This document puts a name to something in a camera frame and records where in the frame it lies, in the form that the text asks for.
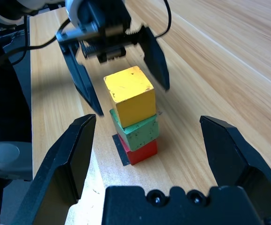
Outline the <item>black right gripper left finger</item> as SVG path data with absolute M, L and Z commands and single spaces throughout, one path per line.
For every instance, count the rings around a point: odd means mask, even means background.
M 87 176 L 96 116 L 73 121 L 48 150 L 12 224 L 63 225 L 81 198 Z

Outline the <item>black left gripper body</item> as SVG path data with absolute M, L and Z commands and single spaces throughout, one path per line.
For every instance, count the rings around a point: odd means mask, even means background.
M 56 34 L 60 44 L 78 43 L 85 58 L 99 62 L 124 57 L 125 46 L 141 42 L 141 28 L 130 32 L 131 17 L 122 0 L 67 0 L 73 30 Z

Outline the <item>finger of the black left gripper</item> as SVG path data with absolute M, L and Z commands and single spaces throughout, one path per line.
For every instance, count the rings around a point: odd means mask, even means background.
M 141 27 L 141 48 L 144 62 L 164 90 L 170 89 L 169 72 L 164 53 L 149 27 Z
M 60 44 L 60 49 L 77 91 L 96 114 L 100 117 L 104 116 L 88 72 L 76 59 L 79 44 Z

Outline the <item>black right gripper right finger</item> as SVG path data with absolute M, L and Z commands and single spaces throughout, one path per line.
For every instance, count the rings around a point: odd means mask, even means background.
M 210 116 L 199 122 L 217 184 L 242 187 L 263 223 L 271 225 L 271 168 L 236 127 Z

